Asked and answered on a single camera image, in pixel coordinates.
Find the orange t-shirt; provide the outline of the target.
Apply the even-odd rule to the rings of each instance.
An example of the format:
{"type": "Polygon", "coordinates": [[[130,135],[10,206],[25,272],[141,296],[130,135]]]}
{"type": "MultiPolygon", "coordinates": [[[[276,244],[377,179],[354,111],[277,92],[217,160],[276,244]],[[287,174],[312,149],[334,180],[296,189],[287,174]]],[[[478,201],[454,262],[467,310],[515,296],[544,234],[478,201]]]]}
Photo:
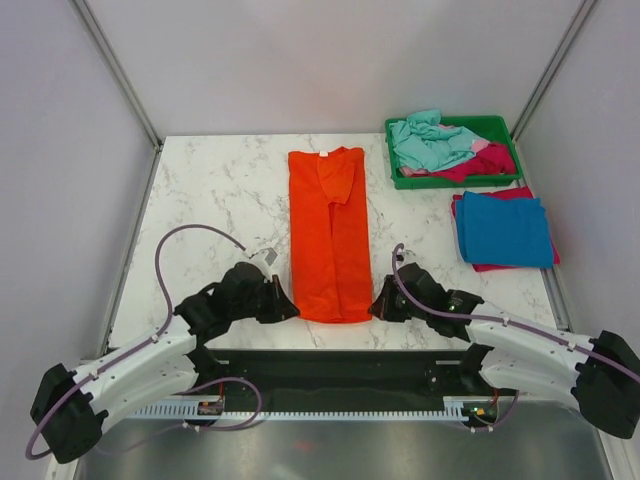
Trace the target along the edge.
{"type": "Polygon", "coordinates": [[[305,320],[355,324],[373,303],[365,152],[288,154],[291,280],[305,320]]]}

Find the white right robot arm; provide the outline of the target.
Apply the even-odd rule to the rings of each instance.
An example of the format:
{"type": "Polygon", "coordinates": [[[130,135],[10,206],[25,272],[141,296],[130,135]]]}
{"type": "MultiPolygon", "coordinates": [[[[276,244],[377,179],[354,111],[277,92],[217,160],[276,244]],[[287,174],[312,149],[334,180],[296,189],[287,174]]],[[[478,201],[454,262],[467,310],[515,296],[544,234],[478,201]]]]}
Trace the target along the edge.
{"type": "Polygon", "coordinates": [[[512,315],[480,296],[446,290],[416,263],[386,276],[369,308],[374,317],[423,320],[469,347],[458,368],[467,392],[487,387],[555,400],[621,439],[639,424],[639,357],[619,335],[565,332],[512,315]]]}

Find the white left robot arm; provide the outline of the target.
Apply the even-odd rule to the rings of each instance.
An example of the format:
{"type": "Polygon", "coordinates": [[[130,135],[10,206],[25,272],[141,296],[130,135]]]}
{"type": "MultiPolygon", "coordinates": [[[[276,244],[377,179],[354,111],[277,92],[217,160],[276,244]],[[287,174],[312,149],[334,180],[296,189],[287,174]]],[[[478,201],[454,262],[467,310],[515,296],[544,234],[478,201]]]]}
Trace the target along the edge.
{"type": "Polygon", "coordinates": [[[208,393],[221,366],[207,343],[239,320],[275,324],[299,314],[263,249],[223,278],[169,309],[169,322],[72,370],[58,363],[43,375],[30,416],[35,437],[60,464],[79,459],[130,414],[174,394],[208,393]]]}

